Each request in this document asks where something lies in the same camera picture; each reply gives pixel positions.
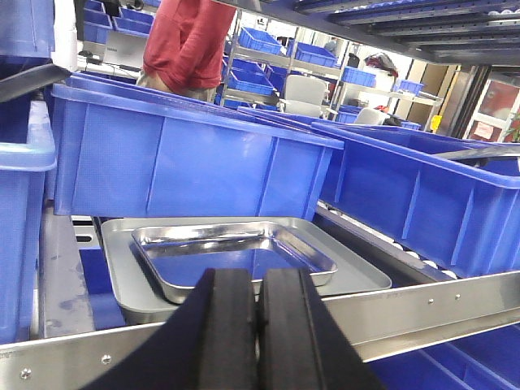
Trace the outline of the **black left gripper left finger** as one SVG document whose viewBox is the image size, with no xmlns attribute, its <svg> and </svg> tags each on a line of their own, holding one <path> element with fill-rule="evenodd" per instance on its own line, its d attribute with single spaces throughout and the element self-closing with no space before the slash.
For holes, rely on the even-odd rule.
<svg viewBox="0 0 520 390">
<path fill-rule="evenodd" d="M 245 269 L 207 269 L 174 314 L 87 389 L 254 389 L 254 289 Z"/>
</svg>

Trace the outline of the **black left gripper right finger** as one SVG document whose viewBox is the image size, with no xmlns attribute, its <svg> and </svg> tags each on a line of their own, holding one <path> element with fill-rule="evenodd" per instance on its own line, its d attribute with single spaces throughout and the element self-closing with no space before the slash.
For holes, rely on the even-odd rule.
<svg viewBox="0 0 520 390">
<path fill-rule="evenodd" d="M 383 389 L 302 269 L 270 269 L 258 309 L 261 389 Z"/>
</svg>

